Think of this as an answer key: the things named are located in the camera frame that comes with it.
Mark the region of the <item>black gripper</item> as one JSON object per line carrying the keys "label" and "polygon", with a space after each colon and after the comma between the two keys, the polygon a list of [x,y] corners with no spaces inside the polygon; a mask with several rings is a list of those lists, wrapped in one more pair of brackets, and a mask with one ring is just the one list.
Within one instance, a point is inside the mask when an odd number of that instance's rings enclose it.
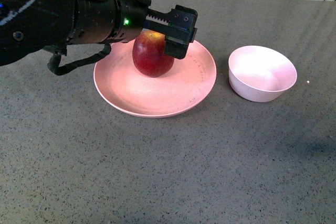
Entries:
{"label": "black gripper", "polygon": [[[134,40],[143,30],[151,0],[77,0],[73,44],[111,44]],[[164,53],[184,59],[194,41],[198,12],[176,5],[168,13]]]}

